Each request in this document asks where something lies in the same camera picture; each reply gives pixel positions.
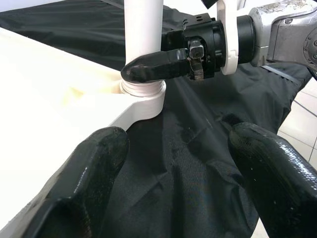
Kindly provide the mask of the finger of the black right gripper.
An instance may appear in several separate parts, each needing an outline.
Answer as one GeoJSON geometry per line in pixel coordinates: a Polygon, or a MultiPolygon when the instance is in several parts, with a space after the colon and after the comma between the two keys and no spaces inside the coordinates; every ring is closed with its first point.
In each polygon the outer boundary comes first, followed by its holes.
{"type": "Polygon", "coordinates": [[[189,75],[189,53],[185,48],[160,51],[137,57],[121,70],[129,83],[151,83],[189,75]]]}
{"type": "Polygon", "coordinates": [[[182,30],[173,30],[162,33],[160,47],[161,51],[171,51],[181,48],[185,48],[182,30]]]}

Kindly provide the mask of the black table cloth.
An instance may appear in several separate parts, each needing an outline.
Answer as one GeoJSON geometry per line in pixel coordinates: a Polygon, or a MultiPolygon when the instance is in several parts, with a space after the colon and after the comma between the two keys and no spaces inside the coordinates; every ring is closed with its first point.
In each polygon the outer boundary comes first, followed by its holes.
{"type": "MultiPolygon", "coordinates": [[[[66,0],[0,13],[0,27],[120,70],[123,10],[66,0]]],[[[134,123],[99,238],[250,238],[258,214],[227,146],[231,126],[277,132],[307,84],[302,66],[279,64],[294,81],[249,64],[232,76],[167,82],[162,112],[134,123]]]]}

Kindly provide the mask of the white plastic table top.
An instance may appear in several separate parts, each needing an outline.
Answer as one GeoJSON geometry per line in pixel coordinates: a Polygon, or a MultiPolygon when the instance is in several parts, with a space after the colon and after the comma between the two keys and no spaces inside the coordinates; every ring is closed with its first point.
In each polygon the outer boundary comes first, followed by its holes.
{"type": "Polygon", "coordinates": [[[156,117],[165,82],[129,85],[118,70],[0,27],[0,238],[94,131],[156,117]]]}

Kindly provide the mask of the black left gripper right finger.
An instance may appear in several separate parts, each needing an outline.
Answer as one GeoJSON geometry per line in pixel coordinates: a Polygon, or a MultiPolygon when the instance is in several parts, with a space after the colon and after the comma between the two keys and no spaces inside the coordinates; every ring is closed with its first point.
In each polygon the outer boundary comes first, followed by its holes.
{"type": "Polygon", "coordinates": [[[317,238],[317,170],[252,123],[232,127],[228,148],[269,238],[317,238]]]}

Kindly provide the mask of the white plastic table leg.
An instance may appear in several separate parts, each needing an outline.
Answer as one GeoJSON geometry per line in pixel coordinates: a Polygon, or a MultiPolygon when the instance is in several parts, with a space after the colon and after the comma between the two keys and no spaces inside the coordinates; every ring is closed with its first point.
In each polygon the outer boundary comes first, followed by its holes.
{"type": "MultiPolygon", "coordinates": [[[[160,51],[163,0],[124,0],[126,63],[160,51]]],[[[163,81],[136,84],[122,81],[123,90],[137,97],[163,98],[163,81]]]]}

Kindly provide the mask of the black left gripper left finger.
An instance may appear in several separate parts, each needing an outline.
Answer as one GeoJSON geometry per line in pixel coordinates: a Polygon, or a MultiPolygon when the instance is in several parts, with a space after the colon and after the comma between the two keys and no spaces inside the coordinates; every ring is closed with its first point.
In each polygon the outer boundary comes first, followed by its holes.
{"type": "Polygon", "coordinates": [[[51,176],[14,238],[99,238],[109,197],[129,150],[124,129],[99,129],[51,176]]]}

